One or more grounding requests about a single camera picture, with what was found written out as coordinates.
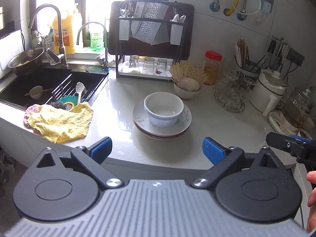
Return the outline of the right hand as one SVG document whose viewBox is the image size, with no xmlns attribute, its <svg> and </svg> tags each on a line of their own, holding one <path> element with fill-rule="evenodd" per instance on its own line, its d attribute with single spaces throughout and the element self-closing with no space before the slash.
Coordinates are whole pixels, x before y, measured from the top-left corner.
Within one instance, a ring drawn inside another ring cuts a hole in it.
<svg viewBox="0 0 316 237">
<path fill-rule="evenodd" d="M 306 179 L 310 182 L 315 184 L 316 182 L 316 172 L 315 171 L 310 171 Z M 307 230 L 313 231 L 316 226 L 316 190 L 315 188 L 312 190 L 311 194 L 308 197 L 308 207 L 309 207 L 309 216 L 308 216 L 308 224 L 307 224 Z"/>
</svg>

